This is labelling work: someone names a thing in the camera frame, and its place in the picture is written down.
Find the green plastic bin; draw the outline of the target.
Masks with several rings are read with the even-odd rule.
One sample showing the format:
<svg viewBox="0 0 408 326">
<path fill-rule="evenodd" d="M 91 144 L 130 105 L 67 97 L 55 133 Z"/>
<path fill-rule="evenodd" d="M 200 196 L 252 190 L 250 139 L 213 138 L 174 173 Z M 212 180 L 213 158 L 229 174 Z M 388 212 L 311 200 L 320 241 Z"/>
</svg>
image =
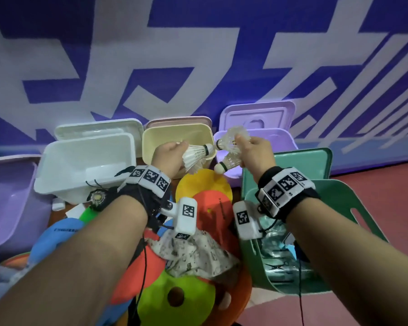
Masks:
<svg viewBox="0 0 408 326">
<path fill-rule="evenodd" d="M 353 211 L 357 210 L 368 229 L 377 237 L 386 242 L 388 241 L 382 230 L 360 201 L 359 197 L 348 185 L 338 180 L 313 180 L 313 182 L 316 185 L 317 192 L 325 204 L 342 214 L 347 219 L 359 224 L 353 214 Z M 249 270 L 253 286 L 264 290 L 278 292 L 266 278 L 264 265 L 258 249 L 257 239 L 248 241 L 240 240 L 240 247 L 243 254 L 244 264 Z M 329 291 L 331 291 L 329 286 L 324 283 L 323 280 L 321 280 L 321 291 L 309 294 L 321 294 Z"/>
</svg>

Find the red disc cone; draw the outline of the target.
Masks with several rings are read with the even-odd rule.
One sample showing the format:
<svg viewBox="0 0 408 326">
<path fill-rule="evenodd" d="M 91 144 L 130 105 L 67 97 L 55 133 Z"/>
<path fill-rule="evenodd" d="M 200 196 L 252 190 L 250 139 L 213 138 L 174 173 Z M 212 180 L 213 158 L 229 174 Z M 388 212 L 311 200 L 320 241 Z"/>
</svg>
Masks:
<svg viewBox="0 0 408 326">
<path fill-rule="evenodd" d="M 194 196 L 197 202 L 197 227 L 209 233 L 226 251 L 241 259 L 232 203 L 222 192 L 207 190 Z"/>
</svg>

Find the black right wrist tracker band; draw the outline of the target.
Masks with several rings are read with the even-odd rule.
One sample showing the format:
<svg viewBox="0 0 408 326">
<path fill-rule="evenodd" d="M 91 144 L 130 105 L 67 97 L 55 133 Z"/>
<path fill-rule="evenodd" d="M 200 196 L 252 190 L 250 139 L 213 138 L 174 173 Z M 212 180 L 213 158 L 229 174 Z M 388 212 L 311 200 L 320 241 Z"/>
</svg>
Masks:
<svg viewBox="0 0 408 326">
<path fill-rule="evenodd" d="M 304 199 L 321 199 L 313 181 L 294 167 L 273 166 L 262 174 L 257 185 L 255 197 L 261 214 L 284 223 Z"/>
</svg>

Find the large purple plastic bin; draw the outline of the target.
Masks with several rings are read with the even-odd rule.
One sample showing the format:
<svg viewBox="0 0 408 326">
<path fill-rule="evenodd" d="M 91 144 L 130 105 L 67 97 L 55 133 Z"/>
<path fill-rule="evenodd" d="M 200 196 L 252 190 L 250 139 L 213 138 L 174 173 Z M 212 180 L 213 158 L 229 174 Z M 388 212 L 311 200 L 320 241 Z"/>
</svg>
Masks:
<svg viewBox="0 0 408 326">
<path fill-rule="evenodd" d="M 53 196 L 35 192 L 35 157 L 0 158 L 0 262 L 29 252 L 47 228 Z"/>
</svg>

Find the person's left hand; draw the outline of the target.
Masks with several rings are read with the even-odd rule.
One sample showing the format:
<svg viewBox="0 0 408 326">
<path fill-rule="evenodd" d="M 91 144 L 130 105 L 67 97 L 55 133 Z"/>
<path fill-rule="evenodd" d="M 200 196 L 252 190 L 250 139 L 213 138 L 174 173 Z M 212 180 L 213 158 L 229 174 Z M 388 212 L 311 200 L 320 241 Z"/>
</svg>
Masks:
<svg viewBox="0 0 408 326">
<path fill-rule="evenodd" d="M 158 146 L 153 153 L 151 165 L 162 171 L 171 180 L 174 179 L 183 168 L 176 162 L 176 142 L 167 142 Z"/>
</svg>

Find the blue fabric item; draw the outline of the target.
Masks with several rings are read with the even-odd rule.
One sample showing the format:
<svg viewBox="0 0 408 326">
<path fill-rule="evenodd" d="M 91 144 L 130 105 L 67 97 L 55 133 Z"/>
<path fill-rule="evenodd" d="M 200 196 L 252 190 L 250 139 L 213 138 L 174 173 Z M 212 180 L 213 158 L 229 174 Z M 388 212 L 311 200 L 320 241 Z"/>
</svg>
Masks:
<svg viewBox="0 0 408 326">
<path fill-rule="evenodd" d="M 27 264 L 32 266 L 40 263 L 60 244 L 67 241 L 84 226 L 83 221 L 74 218 L 66 218 L 54 223 L 42 233 L 33 245 Z"/>
</svg>

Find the black round compass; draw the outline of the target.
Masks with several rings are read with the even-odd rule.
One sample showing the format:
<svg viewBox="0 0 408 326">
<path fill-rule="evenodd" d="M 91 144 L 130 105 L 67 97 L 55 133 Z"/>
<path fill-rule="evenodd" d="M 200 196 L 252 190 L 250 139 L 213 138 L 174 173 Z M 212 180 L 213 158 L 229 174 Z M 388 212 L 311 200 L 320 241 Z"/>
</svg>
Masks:
<svg viewBox="0 0 408 326">
<path fill-rule="evenodd" d="M 90 208 L 96 212 L 102 212 L 111 202 L 117 197 L 117 190 L 119 186 L 112 186 L 110 188 L 104 188 L 97 181 L 96 185 L 91 185 L 88 181 L 85 181 L 87 186 L 94 188 L 87 196 L 87 202 L 90 204 Z"/>
</svg>

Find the person's left forearm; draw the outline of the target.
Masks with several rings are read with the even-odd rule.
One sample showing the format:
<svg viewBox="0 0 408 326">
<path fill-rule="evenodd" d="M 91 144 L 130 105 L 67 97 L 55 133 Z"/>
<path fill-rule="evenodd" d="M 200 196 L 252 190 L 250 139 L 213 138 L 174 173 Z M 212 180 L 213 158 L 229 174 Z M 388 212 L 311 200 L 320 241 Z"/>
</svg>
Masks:
<svg viewBox="0 0 408 326">
<path fill-rule="evenodd" d="M 0 299 L 0 326 L 95 326 L 147 221 L 136 199 L 115 199 Z"/>
</svg>

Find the green plastic piece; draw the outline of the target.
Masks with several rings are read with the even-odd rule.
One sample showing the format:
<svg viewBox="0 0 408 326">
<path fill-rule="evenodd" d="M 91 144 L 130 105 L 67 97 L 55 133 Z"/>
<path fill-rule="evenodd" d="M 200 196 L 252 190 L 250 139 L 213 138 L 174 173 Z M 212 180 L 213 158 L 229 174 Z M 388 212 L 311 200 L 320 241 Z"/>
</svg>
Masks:
<svg viewBox="0 0 408 326">
<path fill-rule="evenodd" d="M 85 224 L 90 223 L 99 214 L 98 211 L 94 210 L 92 207 L 87 207 L 84 212 L 80 215 L 79 220 Z"/>
</svg>

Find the white green-banded shuttlecock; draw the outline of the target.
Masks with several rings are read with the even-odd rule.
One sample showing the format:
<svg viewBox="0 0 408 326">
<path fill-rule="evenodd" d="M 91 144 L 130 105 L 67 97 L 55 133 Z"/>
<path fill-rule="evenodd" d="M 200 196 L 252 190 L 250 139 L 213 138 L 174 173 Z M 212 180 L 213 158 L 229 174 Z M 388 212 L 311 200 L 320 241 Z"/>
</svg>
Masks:
<svg viewBox="0 0 408 326">
<path fill-rule="evenodd" d="M 242 163 L 242 161 L 241 161 L 239 153 L 229 152 L 223 158 L 222 161 L 220 161 L 219 163 L 217 163 L 214 166 L 214 171 L 217 174 L 222 175 L 222 174 L 228 172 L 229 170 L 232 170 L 232 169 L 238 167 L 241 163 Z"/>
</svg>

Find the clear plastic bottles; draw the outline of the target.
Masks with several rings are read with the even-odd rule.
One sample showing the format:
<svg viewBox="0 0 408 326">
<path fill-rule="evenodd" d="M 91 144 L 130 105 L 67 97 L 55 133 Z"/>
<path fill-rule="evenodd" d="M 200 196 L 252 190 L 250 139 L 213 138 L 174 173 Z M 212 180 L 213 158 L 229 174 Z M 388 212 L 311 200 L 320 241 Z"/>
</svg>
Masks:
<svg viewBox="0 0 408 326">
<path fill-rule="evenodd" d="M 309 294 L 321 291 L 321 278 L 309 262 L 300 260 L 295 239 L 280 220 L 260 218 L 263 238 L 257 239 L 258 249 L 270 284 L 284 295 Z"/>
</svg>

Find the white feather shuttlecock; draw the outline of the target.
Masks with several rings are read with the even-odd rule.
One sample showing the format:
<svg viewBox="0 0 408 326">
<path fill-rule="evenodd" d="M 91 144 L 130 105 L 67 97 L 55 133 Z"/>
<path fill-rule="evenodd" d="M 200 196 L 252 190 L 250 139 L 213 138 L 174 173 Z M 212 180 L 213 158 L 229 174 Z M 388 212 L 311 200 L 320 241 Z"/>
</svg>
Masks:
<svg viewBox="0 0 408 326">
<path fill-rule="evenodd" d="M 214 145 L 189 145 L 182 156 L 185 171 L 190 174 L 196 174 L 201 170 L 206 162 L 206 158 L 214 152 Z"/>
</svg>

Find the translucent plastic shuttlecock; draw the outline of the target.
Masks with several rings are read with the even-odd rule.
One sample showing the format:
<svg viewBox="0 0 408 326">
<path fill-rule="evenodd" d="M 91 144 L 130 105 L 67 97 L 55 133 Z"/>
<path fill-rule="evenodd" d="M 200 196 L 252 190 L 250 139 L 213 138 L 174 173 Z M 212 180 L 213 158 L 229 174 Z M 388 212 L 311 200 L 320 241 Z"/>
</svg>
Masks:
<svg viewBox="0 0 408 326">
<path fill-rule="evenodd" d="M 227 151 L 229 153 L 240 153 L 240 148 L 237 146 L 237 143 L 235 142 L 235 137 L 239 135 L 246 139 L 247 141 L 250 141 L 250 135 L 247 131 L 247 129 L 240 125 L 240 126 L 233 126 L 229 128 L 223 136 L 215 140 L 215 148 L 218 151 Z"/>
</svg>

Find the small purple plastic bin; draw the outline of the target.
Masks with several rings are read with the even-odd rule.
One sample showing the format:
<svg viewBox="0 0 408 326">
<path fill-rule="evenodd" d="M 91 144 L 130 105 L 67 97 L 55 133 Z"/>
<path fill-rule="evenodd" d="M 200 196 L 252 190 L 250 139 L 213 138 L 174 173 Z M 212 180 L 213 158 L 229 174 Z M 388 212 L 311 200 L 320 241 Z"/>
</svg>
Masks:
<svg viewBox="0 0 408 326">
<path fill-rule="evenodd" d="M 251 137 L 260 137 L 268 140 L 271 143 L 274 153 L 295 151 L 298 149 L 293 137 L 284 129 L 248 129 L 247 131 Z M 223 176 L 232 188 L 241 187 L 242 172 L 243 169 L 238 165 L 228 170 Z"/>
</svg>

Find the pink bin lid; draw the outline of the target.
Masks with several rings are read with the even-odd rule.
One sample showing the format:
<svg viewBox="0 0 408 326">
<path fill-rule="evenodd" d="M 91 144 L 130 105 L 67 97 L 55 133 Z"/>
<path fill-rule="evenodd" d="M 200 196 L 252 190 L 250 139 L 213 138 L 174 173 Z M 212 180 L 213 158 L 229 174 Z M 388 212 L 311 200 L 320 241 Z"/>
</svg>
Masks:
<svg viewBox="0 0 408 326">
<path fill-rule="evenodd" d="M 168 125 L 204 124 L 212 128 L 212 120 L 207 116 L 179 116 L 150 120 L 145 129 Z"/>
</svg>

